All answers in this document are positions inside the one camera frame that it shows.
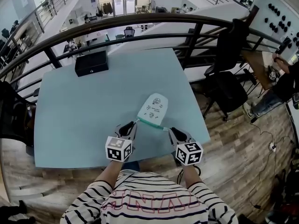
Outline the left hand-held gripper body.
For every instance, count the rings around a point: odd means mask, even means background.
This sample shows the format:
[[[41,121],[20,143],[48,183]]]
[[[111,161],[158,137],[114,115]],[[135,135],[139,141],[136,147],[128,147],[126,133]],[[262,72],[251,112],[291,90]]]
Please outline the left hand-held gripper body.
[[[118,125],[114,136],[108,136],[105,143],[106,158],[111,161],[125,162],[134,150],[134,140],[128,140],[127,135],[119,135]]]

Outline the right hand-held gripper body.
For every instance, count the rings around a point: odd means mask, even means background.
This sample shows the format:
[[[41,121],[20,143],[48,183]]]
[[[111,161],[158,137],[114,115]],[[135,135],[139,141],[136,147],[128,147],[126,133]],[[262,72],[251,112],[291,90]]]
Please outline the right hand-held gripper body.
[[[174,148],[174,157],[182,165],[190,166],[200,163],[203,155],[203,147],[191,135],[189,140],[179,141]]]

